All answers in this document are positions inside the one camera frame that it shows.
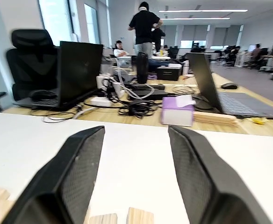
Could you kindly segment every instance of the purple tissue box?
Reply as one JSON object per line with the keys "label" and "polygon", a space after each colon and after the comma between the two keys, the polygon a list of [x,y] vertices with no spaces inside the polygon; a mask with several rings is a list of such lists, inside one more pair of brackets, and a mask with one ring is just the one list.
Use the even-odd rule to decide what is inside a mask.
{"label": "purple tissue box", "polygon": [[194,106],[177,107],[175,97],[164,97],[161,123],[164,125],[193,126]]}

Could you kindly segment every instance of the black box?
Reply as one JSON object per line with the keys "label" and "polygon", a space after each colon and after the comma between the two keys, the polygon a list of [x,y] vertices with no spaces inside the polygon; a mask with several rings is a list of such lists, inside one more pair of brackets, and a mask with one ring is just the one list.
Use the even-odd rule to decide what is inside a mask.
{"label": "black box", "polygon": [[180,74],[181,74],[181,68],[169,68],[169,67],[157,68],[157,79],[159,80],[178,81]]}

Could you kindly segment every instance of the man in black t-shirt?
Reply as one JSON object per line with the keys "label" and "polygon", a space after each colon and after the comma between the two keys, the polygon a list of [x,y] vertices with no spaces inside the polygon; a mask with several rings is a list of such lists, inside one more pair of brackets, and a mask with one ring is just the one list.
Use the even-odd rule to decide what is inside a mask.
{"label": "man in black t-shirt", "polygon": [[149,5],[147,2],[142,2],[139,7],[139,12],[132,18],[128,30],[136,30],[136,45],[135,52],[142,51],[152,57],[152,32],[153,25],[157,24],[154,28],[160,27],[163,22],[154,13],[149,12]]}
{"label": "man in black t-shirt", "polygon": [[160,50],[162,36],[165,36],[165,33],[160,28],[156,28],[155,30],[152,31],[152,40],[153,42],[155,42],[156,52],[159,52]]}

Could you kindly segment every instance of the headrest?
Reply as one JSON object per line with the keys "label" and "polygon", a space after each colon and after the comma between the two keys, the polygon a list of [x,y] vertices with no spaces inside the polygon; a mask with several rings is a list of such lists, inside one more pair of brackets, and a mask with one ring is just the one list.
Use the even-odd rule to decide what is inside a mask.
{"label": "headrest", "polygon": [[46,29],[16,29],[12,32],[11,39],[13,46],[18,49],[54,47]]}

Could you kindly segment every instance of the laptop keyboard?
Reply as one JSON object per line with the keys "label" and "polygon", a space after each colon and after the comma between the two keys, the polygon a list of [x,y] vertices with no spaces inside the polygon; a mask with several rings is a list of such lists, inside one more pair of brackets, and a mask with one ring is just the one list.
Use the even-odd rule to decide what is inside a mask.
{"label": "laptop keyboard", "polygon": [[45,106],[58,106],[58,100],[57,98],[53,99],[39,99],[39,100],[34,100],[32,102],[34,105],[45,105]]}
{"label": "laptop keyboard", "polygon": [[225,112],[230,114],[259,114],[226,93],[219,92],[218,97]]}

